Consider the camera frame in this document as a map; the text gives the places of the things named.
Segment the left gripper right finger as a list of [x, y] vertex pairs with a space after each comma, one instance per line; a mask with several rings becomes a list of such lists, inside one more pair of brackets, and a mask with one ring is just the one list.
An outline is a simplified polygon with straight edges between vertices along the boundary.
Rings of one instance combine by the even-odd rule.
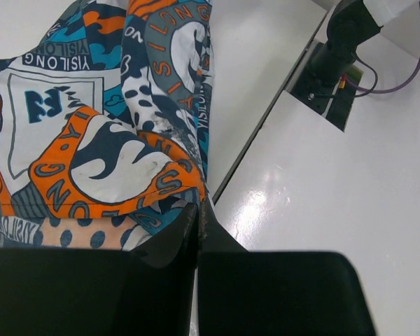
[[201, 335], [374, 335], [354, 266], [334, 251], [248, 251], [199, 209]]

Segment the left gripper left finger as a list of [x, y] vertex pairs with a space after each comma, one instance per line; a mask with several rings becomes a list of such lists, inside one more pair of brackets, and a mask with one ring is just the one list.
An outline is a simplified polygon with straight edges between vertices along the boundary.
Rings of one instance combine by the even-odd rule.
[[0, 335], [187, 335], [197, 212], [131, 251], [0, 248]]

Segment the colourful patterned shorts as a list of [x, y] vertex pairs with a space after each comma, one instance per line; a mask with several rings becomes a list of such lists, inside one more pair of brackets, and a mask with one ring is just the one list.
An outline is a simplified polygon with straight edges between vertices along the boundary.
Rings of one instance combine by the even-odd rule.
[[75, 1], [0, 59], [0, 248], [130, 251], [207, 196], [210, 1]]

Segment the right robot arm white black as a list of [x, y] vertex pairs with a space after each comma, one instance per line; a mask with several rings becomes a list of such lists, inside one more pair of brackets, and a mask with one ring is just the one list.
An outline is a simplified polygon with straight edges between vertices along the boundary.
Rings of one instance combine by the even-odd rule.
[[336, 82], [354, 62], [353, 53], [415, 1], [340, 1], [328, 21], [327, 41], [309, 63], [324, 84]]

